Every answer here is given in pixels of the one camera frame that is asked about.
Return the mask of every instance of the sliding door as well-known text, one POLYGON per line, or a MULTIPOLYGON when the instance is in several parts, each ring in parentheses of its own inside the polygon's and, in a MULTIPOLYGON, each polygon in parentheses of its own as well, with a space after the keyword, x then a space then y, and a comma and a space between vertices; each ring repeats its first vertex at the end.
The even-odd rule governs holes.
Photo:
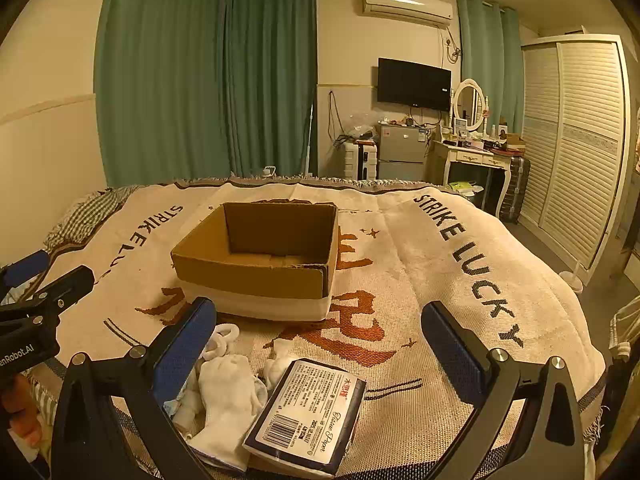
POLYGON ((551 180, 560 113, 560 75, 556 44, 524 50, 525 90, 522 137, 531 161, 522 214, 538 224, 551 180))
POLYGON ((546 171, 553 162, 538 224, 589 269, 609 222, 622 162, 620 55, 616 43, 605 41, 558 43, 556 48, 560 128, 555 156, 548 150, 547 163, 539 164, 546 171))

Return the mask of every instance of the bed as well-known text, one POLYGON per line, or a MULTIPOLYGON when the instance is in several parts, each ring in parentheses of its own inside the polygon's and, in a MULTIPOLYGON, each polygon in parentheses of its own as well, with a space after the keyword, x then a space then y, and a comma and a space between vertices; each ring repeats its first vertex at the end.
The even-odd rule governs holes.
MULTIPOLYGON (((298 355, 367 380, 356 444, 340 478, 421 478, 471 413, 422 337, 421 307, 433 300, 443 301, 488 348, 501 346, 518 360, 540 363, 561 355, 585 441, 594 442, 605 363, 571 289, 498 219, 420 182, 207 179, 107 189, 78 201, 47 237, 50 267, 26 292, 81 264, 95 275, 92 293, 62 315, 60 354, 30 371, 45 420, 53 421, 73 354, 120 357, 179 318, 186 299, 170 259, 177 241, 223 202, 276 198, 338 206, 335 322, 324 328, 235 318, 237 351, 259 373, 273 340, 288 338, 298 355)), ((126 405, 114 403, 138 461, 154 472, 126 405)), ((500 461, 521 408, 521 402, 512 406, 481 472, 500 461)), ((216 470, 212 475, 225 477, 216 470)), ((264 478, 257 461, 246 476, 264 478)))

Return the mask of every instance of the air conditioner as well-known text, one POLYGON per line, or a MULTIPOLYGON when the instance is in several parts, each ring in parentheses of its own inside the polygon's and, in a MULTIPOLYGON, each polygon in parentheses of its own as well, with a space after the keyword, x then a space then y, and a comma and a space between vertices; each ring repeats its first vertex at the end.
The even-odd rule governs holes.
POLYGON ((362 0, 364 14, 447 27, 453 6, 441 0, 362 0))

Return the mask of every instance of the curtain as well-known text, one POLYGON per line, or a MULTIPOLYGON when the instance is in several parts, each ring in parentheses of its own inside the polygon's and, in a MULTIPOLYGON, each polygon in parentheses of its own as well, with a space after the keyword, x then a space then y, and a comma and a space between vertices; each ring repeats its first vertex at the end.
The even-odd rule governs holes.
POLYGON ((110 186, 228 176, 219 0, 103 0, 94 92, 110 186))
POLYGON ((510 132, 522 131, 524 64, 518 13, 458 0, 462 36, 462 79, 475 79, 489 97, 487 132, 504 117, 510 132))
POLYGON ((231 169, 299 174, 316 91, 316 0, 223 0, 223 108, 231 169))

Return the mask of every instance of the black suitcase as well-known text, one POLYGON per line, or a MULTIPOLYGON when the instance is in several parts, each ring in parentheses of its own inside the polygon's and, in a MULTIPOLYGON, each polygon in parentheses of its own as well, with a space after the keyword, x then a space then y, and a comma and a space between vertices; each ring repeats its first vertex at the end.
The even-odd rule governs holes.
POLYGON ((524 192, 529 180, 531 161, 523 156, 511 157, 511 181, 500 206, 500 220, 504 222, 518 222, 524 192))

